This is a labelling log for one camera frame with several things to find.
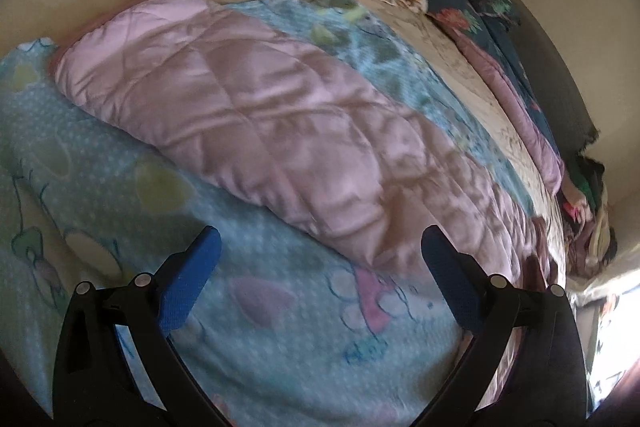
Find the pink quilted jacket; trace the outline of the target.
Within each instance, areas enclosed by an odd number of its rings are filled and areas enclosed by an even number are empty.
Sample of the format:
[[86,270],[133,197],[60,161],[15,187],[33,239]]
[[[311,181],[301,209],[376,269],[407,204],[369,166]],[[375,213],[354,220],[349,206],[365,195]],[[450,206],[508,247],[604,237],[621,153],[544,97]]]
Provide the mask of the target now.
[[424,277],[439,227],[490,273],[556,275],[526,215],[436,124],[318,46],[209,0],[141,0],[53,57],[86,113],[373,271]]

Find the pile of assorted clothes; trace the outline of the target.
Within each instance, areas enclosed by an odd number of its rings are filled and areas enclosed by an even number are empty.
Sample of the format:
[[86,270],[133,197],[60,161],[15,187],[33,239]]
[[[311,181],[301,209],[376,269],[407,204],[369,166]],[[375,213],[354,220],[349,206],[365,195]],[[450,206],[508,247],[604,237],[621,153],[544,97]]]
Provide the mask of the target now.
[[563,219],[567,273],[590,280],[617,255],[617,237],[608,215],[605,167],[576,154],[565,163],[558,200]]

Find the teal Hello Kitty blanket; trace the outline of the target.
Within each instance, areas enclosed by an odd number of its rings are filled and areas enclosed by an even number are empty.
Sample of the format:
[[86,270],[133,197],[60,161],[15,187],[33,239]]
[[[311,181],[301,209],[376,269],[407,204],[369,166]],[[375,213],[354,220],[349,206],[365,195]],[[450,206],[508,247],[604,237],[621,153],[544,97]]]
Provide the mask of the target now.
[[172,338],[218,407],[239,426],[410,424],[462,338],[437,287],[363,270],[85,114],[47,75],[54,49],[1,61],[1,348],[36,400],[79,281],[127,283],[213,225],[221,262]]

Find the dark floral purple comforter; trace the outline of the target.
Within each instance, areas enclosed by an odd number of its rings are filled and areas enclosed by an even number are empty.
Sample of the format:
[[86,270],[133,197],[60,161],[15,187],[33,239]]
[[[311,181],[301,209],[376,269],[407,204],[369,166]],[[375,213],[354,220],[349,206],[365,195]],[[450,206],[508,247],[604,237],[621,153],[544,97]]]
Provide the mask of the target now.
[[564,162],[509,31],[521,23],[511,0],[427,0],[426,15],[449,36],[495,95],[551,195]]

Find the dark green headboard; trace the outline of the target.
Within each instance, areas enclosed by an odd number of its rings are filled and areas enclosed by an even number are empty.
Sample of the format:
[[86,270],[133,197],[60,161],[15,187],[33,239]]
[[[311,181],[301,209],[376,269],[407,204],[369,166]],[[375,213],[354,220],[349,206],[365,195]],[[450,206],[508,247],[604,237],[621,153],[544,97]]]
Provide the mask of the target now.
[[556,144],[573,155],[596,142],[599,131],[562,56],[522,0],[511,0],[520,22],[509,31],[533,94],[547,117]]

